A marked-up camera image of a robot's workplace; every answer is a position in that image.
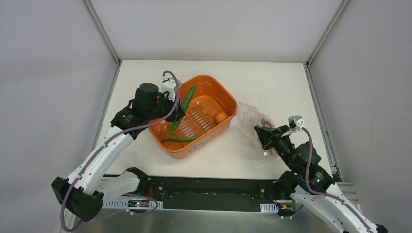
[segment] transparent plastic bag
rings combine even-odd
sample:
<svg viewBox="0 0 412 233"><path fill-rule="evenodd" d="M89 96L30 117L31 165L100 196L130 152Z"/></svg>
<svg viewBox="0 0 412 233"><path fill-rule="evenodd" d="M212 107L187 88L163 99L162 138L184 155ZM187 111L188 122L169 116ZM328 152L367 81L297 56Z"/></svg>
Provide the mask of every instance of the transparent plastic bag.
<svg viewBox="0 0 412 233"><path fill-rule="evenodd" d="M252 105L239 102L236 109L238 127L250 140L250 146L255 152L255 159L263 160L278 156L275 150L264 150L258 134L253 129L255 125L274 128L272 120Z"/></svg>

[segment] plastic basket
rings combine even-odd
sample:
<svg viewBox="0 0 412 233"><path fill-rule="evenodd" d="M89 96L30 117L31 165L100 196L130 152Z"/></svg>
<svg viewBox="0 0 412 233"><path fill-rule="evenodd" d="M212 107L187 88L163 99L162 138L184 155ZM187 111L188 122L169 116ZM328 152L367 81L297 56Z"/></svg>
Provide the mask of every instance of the plastic basket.
<svg viewBox="0 0 412 233"><path fill-rule="evenodd" d="M182 84L181 100L186 97L189 88L196 86L196 92L186 111L186 116L173 135L169 135L171 123L163 121L149 127L149 131L159 146L174 159L184 159L201 146L213 140L229 128L230 121L236 114L235 98L213 77L198 75ZM219 112L226 112L228 119L216 125L214 117ZM200 136L191 142L162 142L166 138L189 138Z"/></svg>

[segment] white wall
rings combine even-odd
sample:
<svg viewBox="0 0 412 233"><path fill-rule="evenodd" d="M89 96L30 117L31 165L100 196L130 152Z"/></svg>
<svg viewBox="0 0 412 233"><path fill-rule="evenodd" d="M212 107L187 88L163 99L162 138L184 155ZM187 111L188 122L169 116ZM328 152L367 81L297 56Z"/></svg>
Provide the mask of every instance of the white wall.
<svg viewBox="0 0 412 233"><path fill-rule="evenodd" d="M345 181L389 232L412 232L412 1L354 0L312 66Z"/></svg>
<svg viewBox="0 0 412 233"><path fill-rule="evenodd" d="M306 61L341 0L93 0L122 59Z"/></svg>
<svg viewBox="0 0 412 233"><path fill-rule="evenodd" d="M53 232L115 65L79 0L1 1L0 32L1 232Z"/></svg>

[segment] tabletop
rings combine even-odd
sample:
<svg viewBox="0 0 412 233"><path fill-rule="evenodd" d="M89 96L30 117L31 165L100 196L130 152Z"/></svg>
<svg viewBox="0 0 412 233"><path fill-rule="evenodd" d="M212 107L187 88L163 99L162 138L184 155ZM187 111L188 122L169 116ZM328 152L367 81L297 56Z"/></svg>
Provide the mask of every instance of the tabletop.
<svg viewBox="0 0 412 233"><path fill-rule="evenodd" d="M142 83L161 85L164 70L172 71L183 83L200 74L210 75L237 100L267 114L276 126L287 125L288 117L301 115L322 160L331 174L321 129L312 101L305 69L301 63L150 61L124 60L107 108L99 140L116 112L124 108ZM308 140L304 132L291 135L299 145ZM114 161L107 174L122 174L136 167L151 176L233 179L277 179L288 170L280 157L256 160L249 139L238 127L236 116L230 127L214 140L176 160L144 130Z"/></svg>

